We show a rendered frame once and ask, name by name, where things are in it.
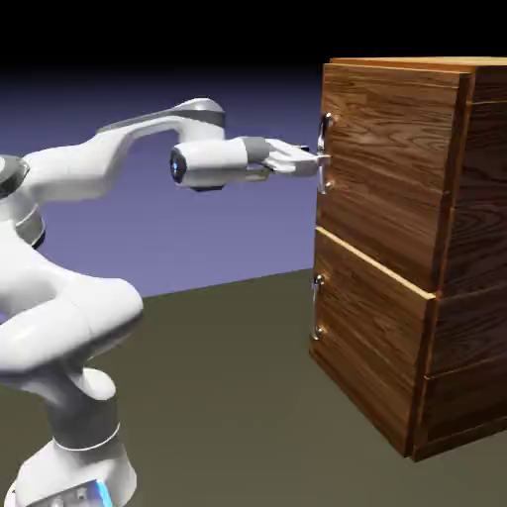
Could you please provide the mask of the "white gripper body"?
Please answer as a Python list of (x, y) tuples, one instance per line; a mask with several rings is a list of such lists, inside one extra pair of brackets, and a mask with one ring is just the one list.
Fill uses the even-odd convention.
[(319, 157), (308, 149), (276, 140), (265, 139), (268, 156), (262, 164), (277, 174), (294, 177), (313, 176), (320, 165)]

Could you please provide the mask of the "long curved silver handle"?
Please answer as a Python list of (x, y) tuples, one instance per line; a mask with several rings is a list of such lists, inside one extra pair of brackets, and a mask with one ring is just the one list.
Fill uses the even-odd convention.
[[(334, 124), (334, 122), (335, 119), (330, 112), (327, 112), (322, 115), (317, 140), (317, 155), (327, 154), (326, 135), (330, 127)], [(319, 161), (317, 190), (321, 195), (325, 195), (327, 193), (328, 188), (330, 187), (330, 183), (328, 183), (326, 180), (326, 169), (330, 165), (330, 163), (331, 160)]]

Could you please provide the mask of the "large wood cabinet door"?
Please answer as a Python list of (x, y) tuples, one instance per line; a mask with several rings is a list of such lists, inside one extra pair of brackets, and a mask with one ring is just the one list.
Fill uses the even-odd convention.
[(427, 292), (437, 289), (466, 71), (329, 63), (330, 187), (317, 223)]

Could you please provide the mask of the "dark wood cabinet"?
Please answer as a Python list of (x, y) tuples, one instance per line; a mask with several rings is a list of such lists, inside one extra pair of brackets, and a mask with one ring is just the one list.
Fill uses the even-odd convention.
[(507, 56), (323, 69), (309, 351), (400, 454), (507, 430)]

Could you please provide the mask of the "small wood cabinet door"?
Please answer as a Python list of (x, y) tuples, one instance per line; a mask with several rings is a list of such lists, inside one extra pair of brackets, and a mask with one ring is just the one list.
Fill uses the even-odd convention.
[(415, 437), (437, 298), (319, 227), (314, 274), (325, 335), (315, 360), (403, 456)]

